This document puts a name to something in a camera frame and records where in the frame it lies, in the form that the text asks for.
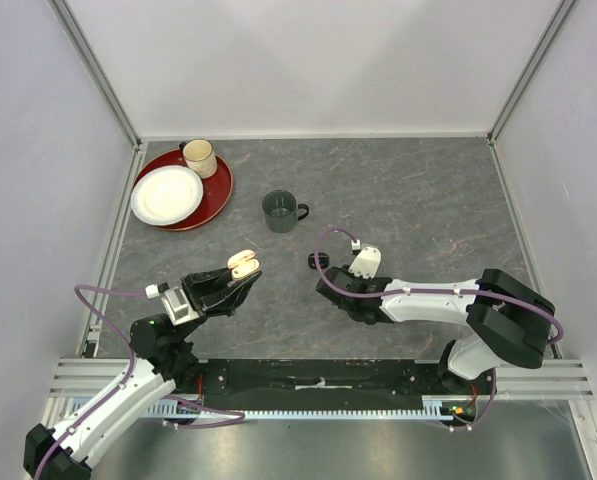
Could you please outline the white earbud charging case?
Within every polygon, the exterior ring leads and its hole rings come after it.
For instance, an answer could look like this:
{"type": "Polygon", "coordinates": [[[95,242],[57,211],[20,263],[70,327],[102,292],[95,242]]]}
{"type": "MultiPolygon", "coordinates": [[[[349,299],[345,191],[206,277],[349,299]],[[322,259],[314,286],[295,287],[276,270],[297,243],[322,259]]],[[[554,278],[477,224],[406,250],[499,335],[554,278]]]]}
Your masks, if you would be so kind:
{"type": "Polygon", "coordinates": [[[227,261],[227,268],[234,281],[245,279],[260,269],[260,262],[253,250],[242,250],[232,255],[227,261]]]}

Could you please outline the black glossy charging case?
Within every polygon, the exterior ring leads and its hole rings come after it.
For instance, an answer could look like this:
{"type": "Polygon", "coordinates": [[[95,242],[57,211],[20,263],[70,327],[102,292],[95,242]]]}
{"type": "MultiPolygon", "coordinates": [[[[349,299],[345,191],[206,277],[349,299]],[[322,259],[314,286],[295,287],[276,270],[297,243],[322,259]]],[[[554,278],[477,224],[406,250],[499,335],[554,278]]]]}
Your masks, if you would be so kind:
{"type": "Polygon", "coordinates": [[[310,253],[307,257],[307,263],[310,269],[316,270],[317,267],[327,269],[330,264],[330,257],[327,253],[310,253]]]}

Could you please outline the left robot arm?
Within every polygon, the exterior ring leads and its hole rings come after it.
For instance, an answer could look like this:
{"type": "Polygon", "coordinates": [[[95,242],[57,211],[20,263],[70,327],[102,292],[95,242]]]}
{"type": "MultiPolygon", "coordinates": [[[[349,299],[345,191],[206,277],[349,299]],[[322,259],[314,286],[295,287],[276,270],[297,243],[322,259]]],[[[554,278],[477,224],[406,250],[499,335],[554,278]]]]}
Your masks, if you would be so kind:
{"type": "Polygon", "coordinates": [[[199,360],[189,336],[212,317],[233,315],[261,275],[259,261],[231,259],[224,268],[183,277],[178,287],[138,291],[160,299],[164,312],[134,322],[122,339],[128,364],[105,388],[54,427],[38,424],[27,433],[24,470],[34,479],[90,478],[109,446],[151,405],[194,388],[199,360]]]}

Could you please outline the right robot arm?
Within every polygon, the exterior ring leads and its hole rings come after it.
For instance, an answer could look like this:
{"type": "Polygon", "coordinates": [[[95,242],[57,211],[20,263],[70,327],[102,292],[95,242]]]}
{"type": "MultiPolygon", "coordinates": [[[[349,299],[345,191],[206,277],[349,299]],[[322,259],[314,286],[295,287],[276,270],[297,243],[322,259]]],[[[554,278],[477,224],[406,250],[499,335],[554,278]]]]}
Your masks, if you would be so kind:
{"type": "Polygon", "coordinates": [[[478,279],[425,284],[332,267],[316,291],[367,325],[428,321],[470,328],[468,337],[449,342],[435,371],[438,386],[451,394],[501,365],[540,368],[547,347],[564,336],[554,305],[497,269],[478,279]]]}

